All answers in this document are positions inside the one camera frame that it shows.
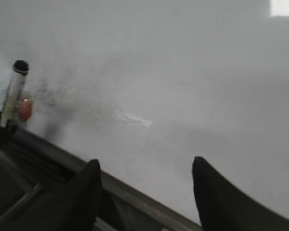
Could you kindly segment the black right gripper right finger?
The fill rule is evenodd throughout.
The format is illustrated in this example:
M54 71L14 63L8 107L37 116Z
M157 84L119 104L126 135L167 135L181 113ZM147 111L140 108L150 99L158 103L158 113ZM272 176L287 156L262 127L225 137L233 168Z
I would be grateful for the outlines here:
M205 231L289 231L289 219L243 193L205 158L192 165L193 189Z

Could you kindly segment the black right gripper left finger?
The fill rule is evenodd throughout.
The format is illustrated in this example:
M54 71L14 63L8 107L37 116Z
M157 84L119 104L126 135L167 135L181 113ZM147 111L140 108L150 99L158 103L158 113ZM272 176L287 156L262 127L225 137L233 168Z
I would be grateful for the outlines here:
M3 222L0 231L91 231L101 194L101 168L93 159L50 198Z

